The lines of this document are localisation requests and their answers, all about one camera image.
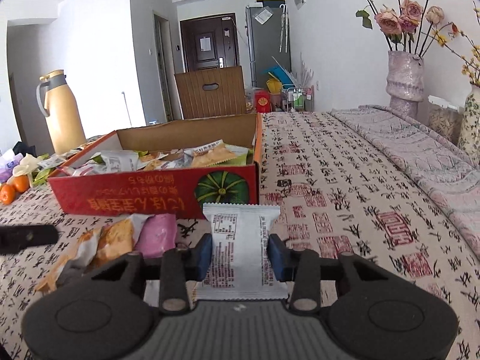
pink vase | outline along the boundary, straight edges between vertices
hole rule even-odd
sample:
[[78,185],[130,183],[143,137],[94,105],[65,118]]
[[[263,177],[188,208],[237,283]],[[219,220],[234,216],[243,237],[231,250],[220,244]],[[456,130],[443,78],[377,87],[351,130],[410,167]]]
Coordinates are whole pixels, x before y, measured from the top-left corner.
[[390,107],[416,119],[423,101],[423,59],[405,51],[388,52],[387,93]]

white wall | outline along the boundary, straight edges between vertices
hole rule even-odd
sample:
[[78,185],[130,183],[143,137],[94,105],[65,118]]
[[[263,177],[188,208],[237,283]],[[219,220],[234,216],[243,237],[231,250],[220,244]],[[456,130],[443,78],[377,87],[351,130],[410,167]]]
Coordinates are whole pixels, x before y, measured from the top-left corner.
[[4,153],[20,140],[14,109],[11,104],[7,68],[7,25],[18,23],[48,23],[58,16],[52,0],[0,1],[0,152]]
[[254,2],[255,0],[196,0],[186,4],[179,3],[177,6],[178,20],[180,21],[195,19],[196,17],[235,13],[237,27],[241,34],[241,37],[237,34],[238,54],[245,86],[251,85],[250,53],[248,43],[246,43],[248,38],[247,30],[245,29],[247,25],[245,8]]
[[39,137],[45,134],[43,117],[35,105],[38,78],[55,69],[65,71],[87,137],[130,127],[122,92],[132,125],[145,125],[130,0],[65,0],[56,21],[25,31],[11,45],[9,64],[22,106],[32,110],[30,115],[23,113],[30,123],[22,118],[27,137],[33,137],[27,138],[29,144],[39,145]]
[[[351,108],[361,104],[388,105],[385,93],[388,46],[373,23],[373,31],[362,27],[355,12],[366,0],[307,0],[299,10],[286,0],[290,13],[292,69],[300,67],[300,53],[308,68],[314,70],[320,90],[315,91],[315,110]],[[374,0],[377,7],[386,4],[398,11],[397,0]],[[472,0],[430,0],[445,10],[447,20],[474,32],[480,28],[472,11]],[[446,49],[432,46],[425,59],[427,95],[444,97],[463,104],[469,83],[461,75],[461,61]]]
[[175,50],[179,44],[177,12],[172,0],[130,0],[131,25],[133,30],[133,46],[137,68],[138,85],[142,96],[143,112],[148,122],[157,120],[166,122],[165,108],[162,100],[160,79],[158,73],[157,50],[155,47],[154,13],[169,21],[168,28],[163,31],[163,47],[166,66],[169,68],[169,92],[175,119],[181,119],[178,92],[173,75],[174,56],[176,56],[176,71],[182,71],[182,55]]

refrigerator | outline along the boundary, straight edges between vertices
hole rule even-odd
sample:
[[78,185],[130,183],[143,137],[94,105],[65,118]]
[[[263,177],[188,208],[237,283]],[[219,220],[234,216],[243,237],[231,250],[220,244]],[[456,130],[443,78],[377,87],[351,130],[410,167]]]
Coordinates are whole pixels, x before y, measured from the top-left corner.
[[251,85],[267,89],[267,80],[271,76],[265,71],[276,65],[272,56],[284,67],[291,71],[290,44],[285,52],[286,28],[283,35],[282,52],[280,52],[280,34],[282,31],[282,8],[269,8],[273,15],[260,24],[255,17],[261,13],[263,7],[247,7],[247,35],[250,49]]

brown front door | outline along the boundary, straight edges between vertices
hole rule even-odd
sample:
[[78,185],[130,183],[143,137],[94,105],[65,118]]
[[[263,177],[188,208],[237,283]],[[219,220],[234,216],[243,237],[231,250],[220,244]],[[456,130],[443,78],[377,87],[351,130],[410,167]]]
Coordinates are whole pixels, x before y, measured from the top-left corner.
[[187,71],[239,65],[234,13],[180,23]]

green pumpkin illustration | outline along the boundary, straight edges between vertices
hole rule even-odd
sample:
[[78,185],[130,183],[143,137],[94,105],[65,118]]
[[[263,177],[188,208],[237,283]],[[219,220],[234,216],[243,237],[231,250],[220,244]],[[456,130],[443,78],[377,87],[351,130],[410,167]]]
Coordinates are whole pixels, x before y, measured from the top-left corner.
[[248,204],[250,200],[245,179],[235,173],[221,170],[204,175],[198,181],[195,197],[200,204]]

